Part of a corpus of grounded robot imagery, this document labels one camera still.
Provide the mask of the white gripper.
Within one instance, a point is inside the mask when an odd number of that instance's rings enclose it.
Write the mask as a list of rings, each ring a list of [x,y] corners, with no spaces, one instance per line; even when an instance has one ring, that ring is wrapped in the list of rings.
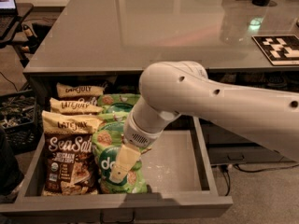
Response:
[[[120,183],[139,160],[141,153],[138,147],[152,145],[162,132],[149,133],[137,126],[132,115],[129,115],[123,126],[123,134],[129,142],[121,146],[111,168],[109,179],[114,183]]]

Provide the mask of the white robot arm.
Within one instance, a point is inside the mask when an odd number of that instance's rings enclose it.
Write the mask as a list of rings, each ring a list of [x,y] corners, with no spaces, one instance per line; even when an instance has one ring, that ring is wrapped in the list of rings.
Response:
[[[160,62],[140,76],[141,97],[125,121],[125,144],[110,180],[122,182],[141,155],[179,116],[208,120],[299,161],[299,94],[212,81],[196,62]]]

